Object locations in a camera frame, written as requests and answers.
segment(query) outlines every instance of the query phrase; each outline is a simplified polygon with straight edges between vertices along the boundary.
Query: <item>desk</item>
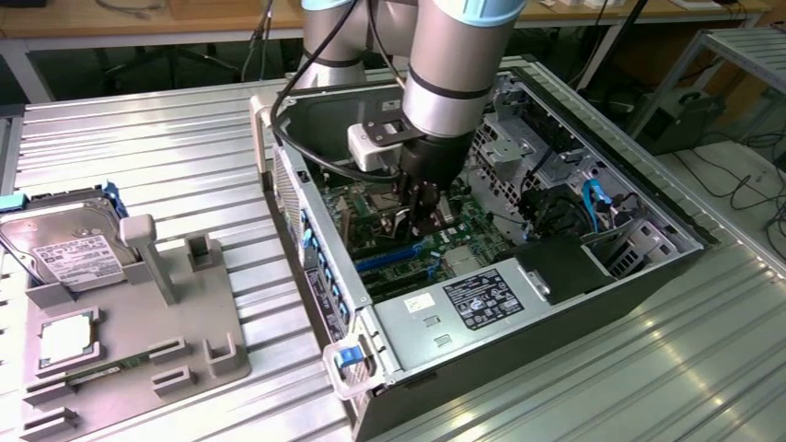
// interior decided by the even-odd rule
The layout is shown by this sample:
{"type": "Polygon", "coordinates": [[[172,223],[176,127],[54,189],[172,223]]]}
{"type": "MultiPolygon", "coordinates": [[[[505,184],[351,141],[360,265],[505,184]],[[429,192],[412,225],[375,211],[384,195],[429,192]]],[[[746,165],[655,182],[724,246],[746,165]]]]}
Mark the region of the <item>desk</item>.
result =
{"type": "MultiPolygon", "coordinates": [[[[743,4],[747,9],[743,26],[750,27],[768,10],[768,6],[760,0],[743,0],[743,4]]],[[[580,86],[588,83],[593,75],[631,8],[632,4],[612,7],[603,14],[600,24],[611,25],[611,28],[597,47],[593,62],[581,77],[580,86]]],[[[529,2],[516,27],[591,26],[597,12],[585,6],[565,6],[557,3],[552,8],[547,8],[536,2],[529,2]]],[[[49,0],[44,8],[8,9],[4,17],[0,12],[0,32],[6,37],[0,40],[0,54],[29,101],[52,101],[52,95],[26,56],[32,51],[246,41],[259,20],[259,17],[174,20],[168,9],[150,11],[150,16],[149,20],[141,20],[98,7],[93,0],[49,0]]],[[[650,0],[636,22],[724,19],[728,19],[726,9],[687,11],[668,0],[650,0]]],[[[300,0],[276,2],[269,37],[273,40],[301,37],[303,22],[300,0]]]]}

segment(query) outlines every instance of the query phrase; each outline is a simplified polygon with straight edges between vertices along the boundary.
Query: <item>warning label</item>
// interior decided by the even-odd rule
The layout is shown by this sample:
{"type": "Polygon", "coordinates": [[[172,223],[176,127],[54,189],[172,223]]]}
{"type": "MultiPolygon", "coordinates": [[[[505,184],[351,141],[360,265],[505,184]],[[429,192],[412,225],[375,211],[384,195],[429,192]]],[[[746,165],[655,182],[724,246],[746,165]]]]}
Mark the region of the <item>warning label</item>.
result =
{"type": "Polygon", "coordinates": [[[86,283],[122,272],[102,235],[37,247],[33,253],[38,257],[38,262],[42,262],[65,286],[86,283]]]}
{"type": "Polygon", "coordinates": [[[469,330],[481,329],[524,309],[496,270],[445,285],[444,293],[469,330]]]}

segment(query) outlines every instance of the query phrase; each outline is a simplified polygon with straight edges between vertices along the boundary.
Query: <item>black wire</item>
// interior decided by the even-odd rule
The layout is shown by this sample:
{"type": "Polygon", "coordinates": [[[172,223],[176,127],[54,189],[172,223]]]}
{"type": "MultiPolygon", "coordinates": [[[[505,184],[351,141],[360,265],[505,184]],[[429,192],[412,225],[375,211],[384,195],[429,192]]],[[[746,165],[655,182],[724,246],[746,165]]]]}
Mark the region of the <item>black wire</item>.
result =
{"type": "Polygon", "coordinates": [[[149,19],[149,14],[142,11],[152,11],[152,10],[162,8],[162,3],[150,3],[146,6],[116,6],[116,5],[112,5],[110,3],[108,3],[105,0],[94,0],[94,2],[96,2],[96,5],[98,5],[100,7],[105,8],[105,9],[109,9],[110,11],[130,14],[136,18],[140,18],[144,20],[149,19]]]}
{"type": "Polygon", "coordinates": [[[520,179],[520,186],[517,188],[517,199],[520,199],[520,195],[524,192],[524,183],[528,180],[531,180],[531,177],[535,176],[535,173],[537,173],[537,170],[540,170],[540,168],[545,164],[545,162],[547,162],[548,158],[551,157],[551,154],[552,153],[553,153],[553,148],[549,146],[548,147],[548,150],[545,151],[545,153],[543,154],[543,156],[537,160],[537,163],[535,164],[535,167],[529,169],[529,171],[524,175],[524,178],[520,179]]]}
{"type": "Polygon", "coordinates": [[[589,212],[587,212],[587,208],[579,204],[577,202],[575,202],[573,200],[571,200],[567,196],[560,195],[556,197],[557,200],[564,200],[567,201],[573,208],[577,210],[577,212],[581,214],[581,220],[585,223],[588,228],[592,228],[592,219],[589,218],[589,212]]]}
{"type": "Polygon", "coordinates": [[[391,69],[392,78],[395,78],[395,83],[397,84],[401,89],[404,88],[404,79],[395,69],[393,62],[391,62],[391,57],[388,56],[388,52],[384,50],[384,46],[381,45],[381,38],[379,37],[377,32],[377,19],[373,17],[373,11],[371,9],[371,2],[365,2],[365,12],[368,13],[368,28],[371,28],[371,34],[373,35],[373,40],[379,47],[379,52],[381,53],[381,58],[384,60],[384,64],[388,65],[388,69],[391,69]]]}
{"type": "MultiPolygon", "coordinates": [[[[780,201],[780,198],[786,197],[786,179],[783,179],[783,176],[780,174],[780,170],[778,165],[775,164],[775,153],[776,153],[776,148],[778,148],[778,143],[783,140],[783,138],[786,137],[786,121],[783,122],[783,125],[780,126],[780,130],[776,132],[770,132],[766,134],[756,134],[752,135],[742,140],[736,139],[735,137],[732,137],[728,134],[724,134],[722,132],[707,132],[702,135],[700,139],[699,139],[699,144],[702,143],[703,139],[707,137],[707,135],[720,135],[722,137],[732,140],[735,143],[739,143],[742,145],[747,145],[751,148],[756,148],[756,149],[762,149],[762,148],[770,148],[770,157],[771,157],[771,161],[772,161],[772,167],[775,169],[775,173],[778,174],[778,179],[780,181],[780,188],[778,191],[778,194],[774,197],[767,197],[766,195],[763,195],[763,193],[760,193],[756,189],[754,189],[752,187],[750,187],[747,185],[747,181],[750,180],[750,175],[746,175],[746,177],[743,177],[742,179],[724,167],[719,166],[716,163],[714,163],[712,161],[710,161],[707,158],[704,158],[695,150],[690,149],[690,151],[694,153],[694,155],[707,164],[710,164],[711,166],[714,166],[715,168],[726,171],[726,173],[728,173],[732,177],[735,177],[739,181],[736,186],[734,187],[734,190],[726,195],[726,196],[731,196],[730,199],[730,205],[732,207],[734,210],[746,210],[751,207],[755,207],[756,205],[768,203],[771,201],[775,202],[775,206],[776,206],[776,210],[775,213],[772,214],[772,216],[770,217],[770,219],[766,221],[766,223],[763,224],[763,233],[766,236],[766,240],[770,246],[770,249],[775,252],[775,254],[779,256],[779,258],[786,261],[786,254],[783,254],[783,252],[780,252],[780,250],[775,247],[775,243],[772,242],[772,238],[771,238],[771,234],[770,234],[770,227],[772,225],[778,225],[778,232],[779,234],[786,238],[786,232],[783,231],[783,226],[782,223],[784,220],[784,215],[786,215],[786,201],[780,201]],[[747,206],[742,206],[738,207],[734,205],[734,195],[735,193],[739,191],[739,189],[742,187],[748,187],[752,191],[755,191],[755,193],[758,193],[760,196],[763,196],[763,200],[758,201],[754,204],[750,204],[747,206]]],[[[674,156],[676,157],[676,159],[679,160],[679,162],[683,164],[683,166],[686,167],[687,171],[690,172],[690,174],[692,175],[692,177],[696,179],[696,181],[699,182],[699,185],[703,187],[703,189],[710,192],[710,194],[712,194],[714,196],[715,193],[710,191],[710,189],[706,187],[704,183],[700,181],[699,177],[696,176],[696,174],[692,172],[692,170],[687,167],[687,164],[684,163],[684,161],[679,158],[679,156],[674,153],[674,156]]]]}
{"type": "MultiPolygon", "coordinates": [[[[259,41],[264,38],[267,39],[269,36],[269,23],[272,22],[272,17],[269,11],[272,10],[272,0],[268,0],[268,5],[265,6],[265,11],[263,12],[261,18],[259,19],[259,23],[256,24],[255,31],[251,33],[251,39],[248,39],[248,54],[245,55],[245,60],[242,60],[242,67],[240,69],[240,82],[245,81],[245,71],[248,71],[248,64],[251,63],[251,57],[255,54],[256,45],[259,41]]],[[[263,49],[260,53],[260,65],[264,69],[264,51],[267,50],[267,41],[263,42],[263,49]]]]}
{"type": "Polygon", "coordinates": [[[727,20],[734,20],[734,11],[730,7],[727,7],[723,3],[718,3],[720,6],[723,6],[723,9],[726,9],[726,12],[728,12],[728,18],[727,20]]]}
{"type": "Polygon", "coordinates": [[[746,21],[747,20],[747,8],[739,0],[736,0],[736,5],[739,6],[739,9],[742,9],[742,13],[743,13],[742,20],[746,21]]]}
{"type": "Polygon", "coordinates": [[[380,175],[373,175],[369,173],[359,172],[356,170],[348,169],[343,166],[336,165],[336,164],[332,164],[325,158],[320,157],[317,154],[315,154],[312,151],[309,151],[303,145],[300,145],[300,143],[297,143],[289,137],[288,133],[281,128],[281,119],[280,119],[280,115],[279,115],[279,109],[281,108],[281,103],[284,102],[284,98],[288,97],[289,93],[292,92],[292,89],[295,88],[295,85],[297,84],[297,82],[300,81],[300,79],[303,77],[303,74],[305,74],[308,67],[311,67],[316,58],[319,58],[319,55],[323,53],[324,48],[327,48],[328,44],[331,44],[331,41],[335,38],[335,35],[339,33],[339,30],[341,30],[344,23],[347,23],[348,16],[352,13],[352,10],[355,9],[355,6],[357,5],[357,3],[359,3],[359,0],[352,0],[352,3],[349,3],[349,5],[348,5],[347,11],[344,11],[344,15],[340,16],[337,22],[335,23],[335,26],[331,29],[331,32],[328,33],[327,37],[324,38],[324,41],[321,43],[319,43],[319,46],[316,47],[313,53],[308,56],[308,58],[305,59],[305,62],[300,65],[297,72],[289,78],[289,81],[285,83],[284,89],[279,93],[279,96],[276,97],[275,101],[272,102],[272,107],[269,108],[269,117],[272,119],[272,121],[269,122],[269,125],[272,127],[272,132],[273,132],[275,136],[279,138],[279,141],[280,140],[287,141],[288,144],[292,146],[292,148],[295,150],[297,150],[305,158],[308,158],[311,161],[313,161],[324,169],[329,170],[333,173],[337,173],[339,175],[343,175],[344,177],[347,177],[352,180],[389,183],[389,182],[397,181],[397,174],[380,176],[380,175]]]}
{"type": "MultiPolygon", "coordinates": [[[[595,19],[593,19],[593,24],[592,24],[591,29],[597,29],[597,25],[600,24],[600,18],[603,18],[603,12],[605,11],[607,4],[608,4],[608,0],[603,0],[603,5],[600,6],[600,12],[597,12],[597,17],[595,17],[595,19]]],[[[596,41],[593,44],[592,52],[589,53],[589,58],[587,59],[587,63],[580,68],[580,71],[577,71],[577,75],[573,77],[573,79],[571,79],[567,82],[568,85],[571,85],[576,80],[579,80],[583,77],[584,72],[587,72],[587,69],[589,68],[589,63],[592,62],[593,55],[596,54],[597,48],[600,47],[601,40],[603,40],[603,37],[600,36],[600,32],[597,31],[596,41]]]]}
{"type": "Polygon", "coordinates": [[[783,197],[783,191],[786,190],[786,182],[783,181],[782,177],[780,177],[780,189],[778,191],[778,194],[775,196],[767,196],[764,195],[758,189],[755,189],[754,187],[751,187],[747,182],[751,180],[752,176],[751,175],[746,175],[743,178],[739,178],[736,176],[736,174],[734,172],[731,172],[727,168],[724,168],[723,166],[718,165],[716,163],[714,163],[712,161],[710,161],[707,158],[704,158],[702,155],[699,155],[698,152],[695,152],[694,150],[690,150],[690,152],[707,164],[710,164],[711,166],[714,166],[716,169],[723,170],[727,174],[730,174],[734,179],[738,181],[736,185],[734,186],[734,189],[726,193],[718,193],[714,192],[707,185],[704,184],[704,182],[702,181],[702,179],[699,178],[699,176],[696,175],[696,173],[694,172],[694,170],[690,168],[690,166],[687,165],[687,163],[683,161],[683,159],[676,155],[676,153],[672,153],[672,155],[676,157],[676,159],[679,160],[679,162],[682,163],[682,165],[684,166],[687,172],[690,173],[690,175],[692,175],[692,178],[696,180],[696,182],[699,183],[699,185],[703,187],[703,189],[707,191],[707,193],[710,193],[712,196],[715,196],[716,198],[726,198],[727,196],[731,196],[730,199],[730,206],[734,210],[747,210],[751,207],[756,207],[762,204],[766,204],[768,202],[775,202],[776,206],[779,205],[779,198],[783,197]],[[743,205],[743,206],[738,206],[734,204],[734,197],[736,196],[736,193],[744,188],[747,187],[748,189],[751,189],[755,193],[758,193],[762,196],[762,200],[758,201],[756,203],[748,204],[748,205],[743,205]]]}
{"type": "Polygon", "coordinates": [[[527,223],[525,223],[525,222],[523,222],[523,221],[515,221],[515,219],[513,219],[513,218],[509,218],[509,217],[507,217],[507,216],[504,216],[504,215],[495,214],[493,212],[488,212],[488,213],[489,213],[489,214],[492,214],[492,215],[493,215],[496,218],[499,218],[499,219],[503,219],[504,221],[509,221],[509,222],[511,222],[511,223],[513,223],[513,224],[517,224],[517,225],[520,225],[520,226],[525,226],[525,225],[527,225],[527,223]]]}

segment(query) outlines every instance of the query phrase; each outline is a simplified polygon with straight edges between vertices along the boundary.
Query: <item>motherboard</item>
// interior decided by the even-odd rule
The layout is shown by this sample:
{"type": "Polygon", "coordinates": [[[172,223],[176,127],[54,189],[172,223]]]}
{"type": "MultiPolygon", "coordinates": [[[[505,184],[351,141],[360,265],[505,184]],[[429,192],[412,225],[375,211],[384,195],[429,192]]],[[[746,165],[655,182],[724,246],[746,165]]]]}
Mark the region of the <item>motherboard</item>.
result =
{"type": "Polygon", "coordinates": [[[512,243],[469,194],[453,225],[421,238],[385,235],[383,216],[400,209],[391,186],[352,183],[323,190],[332,222],[375,302],[485,267],[512,243]]]}

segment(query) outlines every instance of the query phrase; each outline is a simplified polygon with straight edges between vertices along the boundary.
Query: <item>aluminum table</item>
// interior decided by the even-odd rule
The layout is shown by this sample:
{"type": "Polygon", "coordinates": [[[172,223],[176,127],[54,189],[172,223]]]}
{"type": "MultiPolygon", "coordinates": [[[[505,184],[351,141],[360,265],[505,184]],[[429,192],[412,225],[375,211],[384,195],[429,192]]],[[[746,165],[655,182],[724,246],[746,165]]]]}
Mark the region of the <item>aluminum table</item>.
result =
{"type": "MultiPolygon", "coordinates": [[[[782,439],[782,263],[539,64],[505,63],[536,77],[720,243],[627,317],[377,441],[782,439]]],[[[10,187],[54,192],[112,178],[129,211],[156,217],[160,248],[193,232],[221,242],[249,347],[249,377],[81,440],[351,438],[255,176],[246,101],[253,93],[272,100],[281,85],[28,106],[6,128],[10,187]]],[[[17,424],[21,284],[20,269],[4,259],[0,438],[8,440],[17,424]]]]}

